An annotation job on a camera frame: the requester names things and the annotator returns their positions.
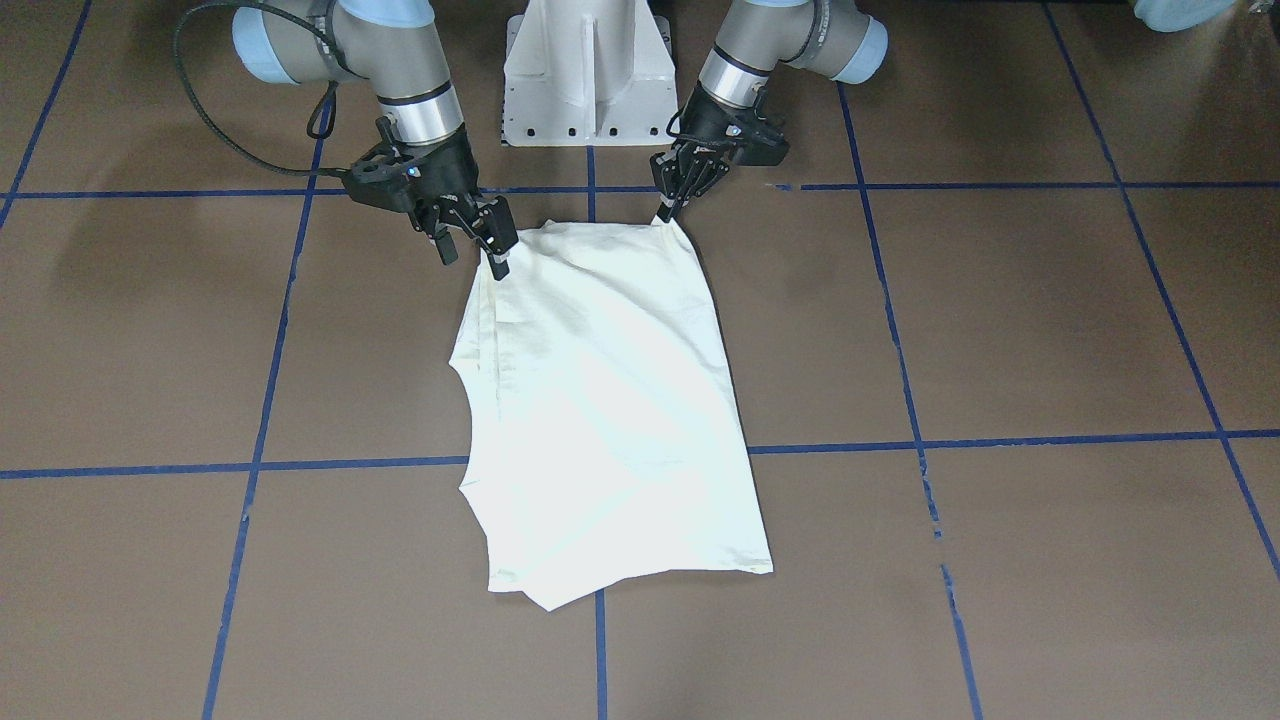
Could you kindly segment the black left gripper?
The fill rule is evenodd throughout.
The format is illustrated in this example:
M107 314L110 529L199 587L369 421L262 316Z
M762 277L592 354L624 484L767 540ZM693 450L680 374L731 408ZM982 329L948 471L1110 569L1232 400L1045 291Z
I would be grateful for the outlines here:
M763 114L762 100L746 108L731 106L701 85L669 119L666 133L671 147L650 156L660 193L655 217L662 222L673 222L733 167L777 167L790 150L782 127Z

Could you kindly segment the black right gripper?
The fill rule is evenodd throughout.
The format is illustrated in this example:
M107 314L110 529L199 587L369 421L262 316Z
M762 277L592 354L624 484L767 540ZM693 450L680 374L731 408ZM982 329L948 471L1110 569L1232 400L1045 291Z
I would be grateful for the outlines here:
M428 233L445 266L460 256L448 225L461 228L485 254L493 278L503 281L518 231L507 197L481 197L466 126L430 143L401 140L390 118L376 119L375 127L380 142L342 176L348 196L408 215L416 231Z

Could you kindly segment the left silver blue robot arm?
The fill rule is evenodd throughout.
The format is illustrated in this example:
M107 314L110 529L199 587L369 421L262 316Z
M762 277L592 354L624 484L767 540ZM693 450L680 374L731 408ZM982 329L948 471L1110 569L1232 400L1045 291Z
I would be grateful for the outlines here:
M659 222L673 222L735 167L777 167L790 150L765 113L773 70L787 65L844 85L883 64L888 32L854 1L733 1L684 105L650 159Z

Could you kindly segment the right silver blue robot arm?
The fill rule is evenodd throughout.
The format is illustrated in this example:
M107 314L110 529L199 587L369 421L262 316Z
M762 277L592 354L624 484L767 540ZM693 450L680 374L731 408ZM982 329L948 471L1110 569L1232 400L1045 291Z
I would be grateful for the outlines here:
M507 277L518 233L506 199L479 188L430 3L265 1L237 9L232 38L244 68L268 83L369 83L380 140L337 172L347 195L404 214L447 265L458 258L451 231L462 231L493 277Z

